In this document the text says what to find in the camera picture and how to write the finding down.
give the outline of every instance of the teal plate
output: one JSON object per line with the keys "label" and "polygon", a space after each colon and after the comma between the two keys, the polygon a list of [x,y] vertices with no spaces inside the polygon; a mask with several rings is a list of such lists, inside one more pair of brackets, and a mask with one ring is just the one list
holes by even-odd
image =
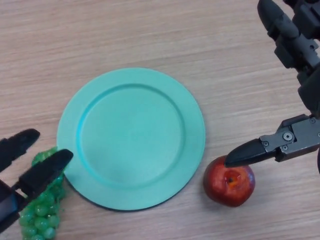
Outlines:
{"label": "teal plate", "polygon": [[146,68],[105,73],[67,104],[57,147],[74,157],[65,176],[83,197],[114,210],[156,206],[192,178],[206,131],[190,92]]}

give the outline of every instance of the wooden table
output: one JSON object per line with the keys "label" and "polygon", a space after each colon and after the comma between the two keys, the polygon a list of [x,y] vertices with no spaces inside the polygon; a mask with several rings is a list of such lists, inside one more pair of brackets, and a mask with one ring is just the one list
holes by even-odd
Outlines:
{"label": "wooden table", "polygon": [[[56,239],[320,239],[316,153],[252,165],[256,189],[239,208],[211,202],[202,189],[214,158],[309,114],[296,72],[274,49],[252,0],[2,0],[0,133],[36,128],[41,138],[0,177],[13,184],[55,145],[64,107],[84,84],[118,68],[152,68],[183,83],[203,111],[206,150],[195,176],[173,199],[134,213],[100,209],[68,188]],[[18,223],[0,235],[19,239]]]}

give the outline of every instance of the grape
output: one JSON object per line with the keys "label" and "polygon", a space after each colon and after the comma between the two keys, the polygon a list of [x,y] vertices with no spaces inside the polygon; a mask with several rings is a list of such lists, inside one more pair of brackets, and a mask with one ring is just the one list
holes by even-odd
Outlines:
{"label": "grape", "polygon": [[51,192],[57,199],[63,199],[66,196],[66,191],[62,186],[53,186]]}
{"label": "grape", "polygon": [[64,181],[64,176],[60,175],[53,181],[53,184],[55,186],[59,186],[59,185],[62,185],[63,181]]}
{"label": "grape", "polygon": [[31,208],[25,208],[24,211],[21,213],[19,218],[19,223],[21,226],[28,226],[32,225],[35,217],[35,211]]}
{"label": "grape", "polygon": [[46,218],[44,217],[37,217],[34,220],[34,226],[39,229],[40,231],[44,231],[49,227],[49,222]]}
{"label": "grape", "polygon": [[36,215],[43,217],[48,214],[49,208],[45,205],[37,205],[34,210]]}
{"label": "grape", "polygon": [[48,217],[49,226],[52,228],[58,227],[60,223],[60,218],[56,215]]}
{"label": "grape", "polygon": [[53,239],[56,236],[56,230],[53,227],[49,227],[42,234],[45,239]]}
{"label": "grape", "polygon": [[[53,147],[39,152],[33,158],[32,166],[46,160],[56,151],[57,147]],[[22,240],[53,239],[56,236],[56,228],[60,224],[60,200],[66,196],[63,181],[64,175],[61,174],[20,213]]]}
{"label": "grape", "polygon": [[55,215],[58,213],[58,206],[57,205],[52,205],[48,209],[48,214],[49,215]]}
{"label": "grape", "polygon": [[31,240],[45,240],[45,238],[42,235],[34,235]]}
{"label": "grape", "polygon": [[23,226],[21,233],[24,237],[32,237],[37,234],[37,229],[34,226]]}

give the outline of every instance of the screw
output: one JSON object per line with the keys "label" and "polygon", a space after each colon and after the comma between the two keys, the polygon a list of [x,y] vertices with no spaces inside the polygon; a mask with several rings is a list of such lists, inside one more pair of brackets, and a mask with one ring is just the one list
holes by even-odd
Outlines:
{"label": "screw", "polygon": [[292,134],[290,133],[290,132],[285,132],[284,134],[283,134],[283,139],[284,140],[286,140],[286,141],[291,141],[292,140]]}

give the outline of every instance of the plate center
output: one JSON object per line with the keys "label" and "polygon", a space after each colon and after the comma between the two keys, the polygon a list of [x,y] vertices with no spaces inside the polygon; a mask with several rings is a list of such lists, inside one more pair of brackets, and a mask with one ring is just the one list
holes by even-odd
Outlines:
{"label": "plate center", "polygon": [[175,162],[184,139],[175,105],[143,85],[125,85],[102,94],[82,118],[83,161],[102,181],[146,184]]}

